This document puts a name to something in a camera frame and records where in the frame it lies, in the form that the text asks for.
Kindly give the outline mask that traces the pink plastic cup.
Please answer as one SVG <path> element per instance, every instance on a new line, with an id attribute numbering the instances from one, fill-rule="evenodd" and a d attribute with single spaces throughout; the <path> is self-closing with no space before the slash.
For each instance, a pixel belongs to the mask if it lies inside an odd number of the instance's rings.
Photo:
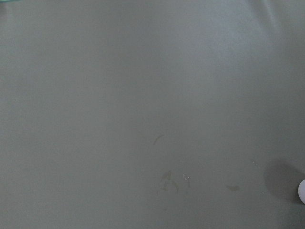
<path id="1" fill-rule="evenodd" d="M 302 203 L 305 204 L 305 180 L 301 181 L 298 186 L 298 196 Z"/>

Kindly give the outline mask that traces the brown table mat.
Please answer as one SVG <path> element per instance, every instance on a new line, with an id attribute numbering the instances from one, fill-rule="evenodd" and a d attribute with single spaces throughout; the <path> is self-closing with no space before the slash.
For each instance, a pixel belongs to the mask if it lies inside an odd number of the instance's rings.
<path id="1" fill-rule="evenodd" d="M 302 229 L 302 0 L 0 4 L 3 229 Z"/>

